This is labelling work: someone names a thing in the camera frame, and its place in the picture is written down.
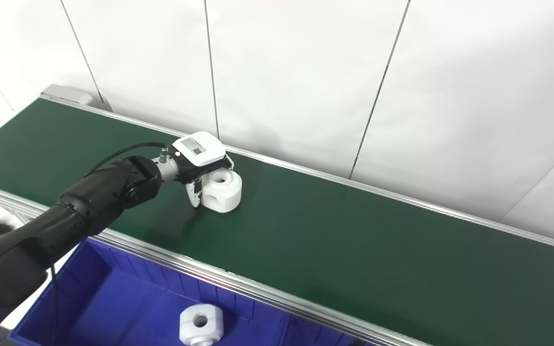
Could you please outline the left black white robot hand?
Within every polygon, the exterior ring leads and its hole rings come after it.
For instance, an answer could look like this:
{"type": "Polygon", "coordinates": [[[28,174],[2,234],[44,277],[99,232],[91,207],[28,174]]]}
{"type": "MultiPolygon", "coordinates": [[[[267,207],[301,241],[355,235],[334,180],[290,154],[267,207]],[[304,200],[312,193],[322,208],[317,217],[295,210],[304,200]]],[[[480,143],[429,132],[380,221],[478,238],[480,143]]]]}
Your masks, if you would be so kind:
{"type": "Polygon", "coordinates": [[[195,210],[202,206],[203,179],[217,170],[234,168],[225,145],[206,131],[179,138],[169,149],[169,155],[176,165],[174,180],[185,186],[195,210]]]}

